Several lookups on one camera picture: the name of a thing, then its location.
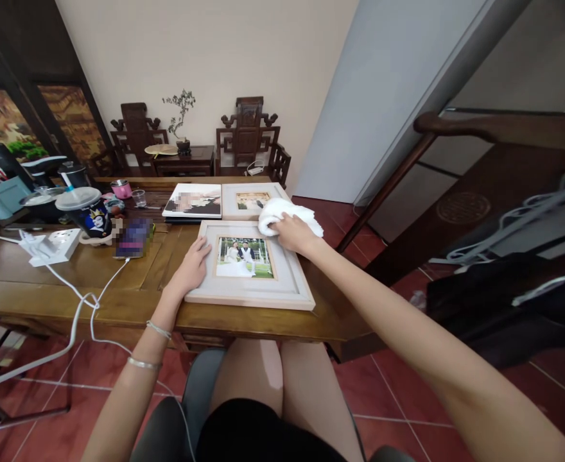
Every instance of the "black bag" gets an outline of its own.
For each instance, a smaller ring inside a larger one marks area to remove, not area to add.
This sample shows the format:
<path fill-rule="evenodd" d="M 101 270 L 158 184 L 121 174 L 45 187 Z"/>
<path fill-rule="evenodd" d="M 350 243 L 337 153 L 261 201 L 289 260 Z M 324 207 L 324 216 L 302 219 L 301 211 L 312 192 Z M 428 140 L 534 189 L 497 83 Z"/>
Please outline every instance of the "black bag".
<path fill-rule="evenodd" d="M 565 283 L 513 306 L 521 279 L 549 270 L 538 256 L 565 242 L 565 236 L 524 253 L 472 265 L 465 273 L 428 284 L 427 314 L 497 368 L 529 360 L 536 353 L 565 347 Z"/>

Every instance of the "wooden chair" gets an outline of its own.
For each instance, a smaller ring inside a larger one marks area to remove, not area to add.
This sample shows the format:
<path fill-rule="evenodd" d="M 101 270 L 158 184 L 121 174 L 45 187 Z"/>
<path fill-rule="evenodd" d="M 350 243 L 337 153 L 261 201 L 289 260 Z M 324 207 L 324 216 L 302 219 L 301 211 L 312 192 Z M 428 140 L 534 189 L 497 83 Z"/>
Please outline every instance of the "wooden chair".
<path fill-rule="evenodd" d="M 122 154 L 117 146 L 92 156 L 87 163 L 87 169 L 92 176 L 125 175 L 126 168 L 122 164 Z"/>
<path fill-rule="evenodd" d="M 223 115 L 225 128 L 216 129 L 216 175 L 241 176 L 249 165 L 263 154 L 264 169 L 260 175 L 269 176 L 283 187 L 289 171 L 291 156 L 278 143 L 281 128 L 272 126 L 277 114 L 262 113 L 263 97 L 250 96 L 236 99 L 236 113 Z M 221 167 L 224 154 L 233 156 L 232 167 Z"/>
<path fill-rule="evenodd" d="M 152 156 L 144 150 L 152 144 L 168 144 L 167 131 L 159 129 L 160 119 L 146 117 L 146 103 L 124 103 L 120 107 L 123 118 L 111 121 L 117 130 L 111 136 L 121 153 L 122 165 L 127 167 L 126 154 L 132 153 L 137 158 L 139 176 L 157 176 Z"/>
<path fill-rule="evenodd" d="M 287 154 L 281 144 L 276 143 L 272 149 L 267 175 L 273 182 L 280 183 L 283 189 L 287 189 L 286 181 L 289 165 L 291 165 L 291 156 Z"/>
<path fill-rule="evenodd" d="M 486 220 L 535 194 L 556 191 L 565 173 L 565 116 L 494 115 L 453 121 L 429 112 L 413 127 L 424 136 L 342 239 L 338 252 L 344 252 L 438 136 L 474 136 L 494 146 L 366 267 L 387 286 Z"/>

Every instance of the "pink container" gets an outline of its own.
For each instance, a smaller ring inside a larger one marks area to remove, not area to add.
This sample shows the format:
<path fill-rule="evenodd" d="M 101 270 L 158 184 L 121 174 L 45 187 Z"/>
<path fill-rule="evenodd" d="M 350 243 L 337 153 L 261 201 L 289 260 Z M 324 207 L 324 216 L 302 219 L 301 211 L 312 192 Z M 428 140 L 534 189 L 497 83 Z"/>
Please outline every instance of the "pink container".
<path fill-rule="evenodd" d="M 128 199 L 133 193 L 130 190 L 130 184 L 128 180 L 116 180 L 111 182 L 111 189 L 118 199 Z"/>

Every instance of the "hand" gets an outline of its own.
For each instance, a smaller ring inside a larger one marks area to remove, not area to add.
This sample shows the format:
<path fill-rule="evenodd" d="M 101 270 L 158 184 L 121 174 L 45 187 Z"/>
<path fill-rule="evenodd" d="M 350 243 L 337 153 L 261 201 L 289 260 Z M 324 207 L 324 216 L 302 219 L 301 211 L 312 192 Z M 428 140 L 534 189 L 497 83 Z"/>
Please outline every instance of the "hand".
<path fill-rule="evenodd" d="M 212 246 L 206 244 L 205 236 L 197 237 L 165 290 L 172 290 L 184 297 L 188 291 L 199 287 L 205 278 L 205 256 L 212 250 Z"/>
<path fill-rule="evenodd" d="M 282 220 L 278 223 L 272 223 L 270 228 L 278 231 L 278 241 L 281 246 L 293 252 L 301 253 L 305 257 L 312 246 L 322 241 L 301 218 L 296 215 L 291 217 L 286 212 L 282 213 Z"/>

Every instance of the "smartphone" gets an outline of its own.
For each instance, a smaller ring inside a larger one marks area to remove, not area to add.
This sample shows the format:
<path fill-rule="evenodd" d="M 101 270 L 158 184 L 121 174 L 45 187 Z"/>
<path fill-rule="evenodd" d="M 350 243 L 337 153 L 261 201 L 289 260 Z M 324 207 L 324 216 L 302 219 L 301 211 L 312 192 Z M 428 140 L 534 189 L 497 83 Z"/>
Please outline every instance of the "smartphone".
<path fill-rule="evenodd" d="M 154 222 L 148 218 L 129 220 L 126 228 L 120 232 L 114 258 L 143 257 L 149 241 L 154 234 Z"/>

